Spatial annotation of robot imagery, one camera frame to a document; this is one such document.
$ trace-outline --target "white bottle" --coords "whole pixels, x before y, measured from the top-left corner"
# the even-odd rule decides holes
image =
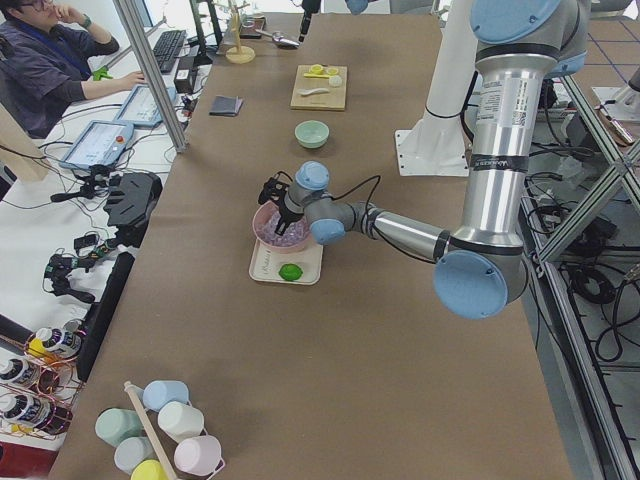
[[[64,359],[78,355],[82,346],[80,336],[60,328],[41,328],[36,332],[36,338],[42,341],[47,352]]]

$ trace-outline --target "light blue mug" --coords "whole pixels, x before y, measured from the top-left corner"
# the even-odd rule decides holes
[[[154,380],[144,389],[142,403],[159,412],[169,402],[189,403],[189,389],[179,380]]]

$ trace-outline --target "computer keyboard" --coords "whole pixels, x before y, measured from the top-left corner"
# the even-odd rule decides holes
[[[156,45],[153,47],[153,55],[156,57],[158,67],[162,73],[169,73],[176,63],[176,58],[184,44],[187,32],[184,30],[167,30],[162,32]]]

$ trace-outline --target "white cup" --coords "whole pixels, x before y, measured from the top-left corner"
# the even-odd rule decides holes
[[[198,476],[216,474],[224,467],[220,442],[211,435],[187,438],[180,442],[173,461],[178,470]]]
[[[174,441],[180,443],[202,433],[204,415],[190,405],[169,402],[158,413],[158,426]]]

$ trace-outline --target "pink bowl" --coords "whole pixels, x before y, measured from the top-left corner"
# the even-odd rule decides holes
[[[264,232],[263,232],[265,225],[269,223],[269,221],[272,219],[274,215],[278,215],[278,216],[280,215],[278,213],[278,206],[275,203],[269,201],[261,205],[260,208],[258,208],[258,211],[253,216],[253,222],[252,222],[253,233],[255,234],[256,238],[260,241],[260,243],[268,247],[269,250],[272,250],[278,253],[293,253],[293,252],[299,252],[300,250],[303,250],[307,246],[307,243],[309,242],[310,233],[311,233],[309,231],[309,226],[307,225],[307,220],[303,218],[299,222],[302,226],[302,231],[303,231],[303,238],[301,240],[293,244],[287,244],[285,242],[284,244],[274,245],[267,238],[265,238]],[[294,224],[290,225],[287,231],[289,231],[292,228],[294,228]]]

